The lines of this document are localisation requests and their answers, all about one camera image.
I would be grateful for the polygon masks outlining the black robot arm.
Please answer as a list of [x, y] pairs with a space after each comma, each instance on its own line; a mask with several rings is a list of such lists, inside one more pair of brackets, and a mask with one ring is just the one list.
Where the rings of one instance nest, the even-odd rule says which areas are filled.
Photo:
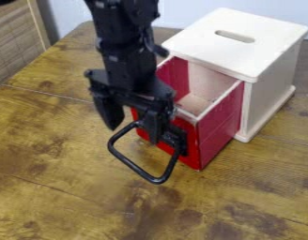
[[106, 127], [121, 124], [129, 106], [141, 113], [139, 126], [157, 143], [170, 123], [173, 88], [156, 76], [156, 57], [169, 52], [154, 44], [152, 22], [157, 0], [83, 0], [95, 31], [103, 69], [85, 72], [95, 109]]

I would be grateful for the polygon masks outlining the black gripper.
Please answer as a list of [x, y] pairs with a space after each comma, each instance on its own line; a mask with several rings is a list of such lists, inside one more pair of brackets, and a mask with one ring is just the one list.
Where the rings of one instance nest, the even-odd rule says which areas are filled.
[[172, 124], [174, 90], [156, 76], [154, 56], [168, 56], [160, 46], [98, 48], [103, 69], [87, 69], [83, 73], [90, 83], [94, 108], [109, 130], [119, 126], [123, 106], [142, 111], [141, 128], [152, 144], [173, 144], [177, 131]]

